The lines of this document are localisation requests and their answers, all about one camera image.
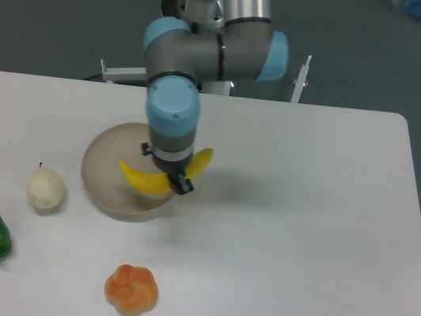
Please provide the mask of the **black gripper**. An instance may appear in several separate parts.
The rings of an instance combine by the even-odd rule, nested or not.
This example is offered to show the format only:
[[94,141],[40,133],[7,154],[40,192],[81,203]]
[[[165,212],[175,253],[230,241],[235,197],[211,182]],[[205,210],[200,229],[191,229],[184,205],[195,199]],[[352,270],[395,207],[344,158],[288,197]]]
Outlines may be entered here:
[[185,195],[195,190],[191,179],[186,176],[188,165],[193,157],[190,150],[165,151],[147,142],[144,142],[141,148],[143,155],[150,156],[154,165],[167,173],[169,186],[174,193]]

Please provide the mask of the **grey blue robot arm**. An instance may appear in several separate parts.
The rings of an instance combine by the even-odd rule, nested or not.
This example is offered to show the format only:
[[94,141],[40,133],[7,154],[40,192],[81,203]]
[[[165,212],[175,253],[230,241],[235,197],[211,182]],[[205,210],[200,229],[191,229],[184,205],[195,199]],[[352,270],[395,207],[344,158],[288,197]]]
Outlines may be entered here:
[[208,11],[198,21],[188,2],[178,2],[174,15],[150,22],[143,39],[150,141],[142,152],[177,195],[194,189],[188,167],[196,160],[199,84],[274,81],[290,55],[286,35],[271,26],[271,0],[199,1],[218,4],[218,19]]

